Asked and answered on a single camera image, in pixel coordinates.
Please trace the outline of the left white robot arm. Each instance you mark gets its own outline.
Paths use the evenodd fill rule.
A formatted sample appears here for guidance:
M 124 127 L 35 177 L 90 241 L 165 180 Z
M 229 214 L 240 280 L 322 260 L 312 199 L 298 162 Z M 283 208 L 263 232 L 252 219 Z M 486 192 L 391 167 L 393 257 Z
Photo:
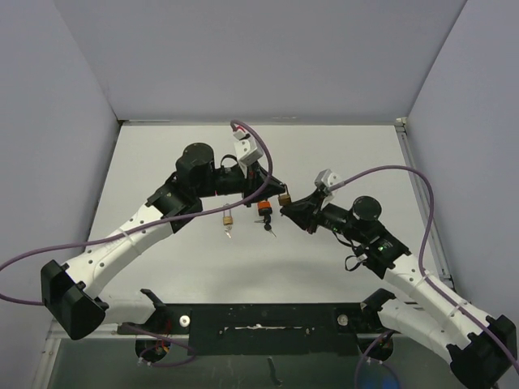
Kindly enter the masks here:
M 285 191 L 280 180 L 269 177 L 246 141 L 235 144 L 235 165 L 216 167 L 214 151 L 206 143 L 188 145 L 166 179 L 109 241 L 58 264 L 41 269 L 44 306 L 73 340 L 90 335 L 102 324 L 138 324 L 148 333 L 162 329 L 163 304 L 143 289 L 130 298 L 104 293 L 105 286 L 133 260 L 190 222 L 203 209 L 202 200 L 241 194 L 251 206 Z

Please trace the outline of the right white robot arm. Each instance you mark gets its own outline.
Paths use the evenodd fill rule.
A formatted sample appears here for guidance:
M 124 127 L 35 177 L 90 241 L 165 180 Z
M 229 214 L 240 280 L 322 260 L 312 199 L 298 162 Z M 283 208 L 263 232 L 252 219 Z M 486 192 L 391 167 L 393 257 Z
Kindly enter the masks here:
M 370 196 L 346 210 L 320 190 L 281 206 L 300 229 L 325 228 L 351 247 L 358 263 L 419 305 L 416 310 L 394 293 L 378 289 L 361 304 L 363 326 L 400 332 L 444 359 L 467 388 L 491 388 L 517 358 L 517 329 L 506 316 L 491 317 L 427 270 L 380 222 L 380 203 Z

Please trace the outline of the black headed keys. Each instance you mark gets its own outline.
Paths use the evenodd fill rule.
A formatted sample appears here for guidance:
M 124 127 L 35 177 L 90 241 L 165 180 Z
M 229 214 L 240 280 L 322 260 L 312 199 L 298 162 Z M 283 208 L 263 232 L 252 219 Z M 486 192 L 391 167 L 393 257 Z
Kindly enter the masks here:
M 271 216 L 264 216 L 262 220 L 256 220 L 255 221 L 256 224 L 262 224 L 263 225 L 263 228 L 266 232 L 270 233 L 271 235 L 273 235 L 274 237 L 276 237 L 277 235 L 273 232 L 272 230 L 272 218 Z

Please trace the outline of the orange black padlock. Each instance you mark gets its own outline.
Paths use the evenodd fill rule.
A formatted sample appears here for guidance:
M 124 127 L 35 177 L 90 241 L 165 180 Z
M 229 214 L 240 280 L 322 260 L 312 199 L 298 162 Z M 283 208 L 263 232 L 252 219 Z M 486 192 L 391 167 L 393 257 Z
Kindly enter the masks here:
M 258 214 L 261 217 L 272 215 L 272 206 L 268 200 L 262 200 L 257 203 Z

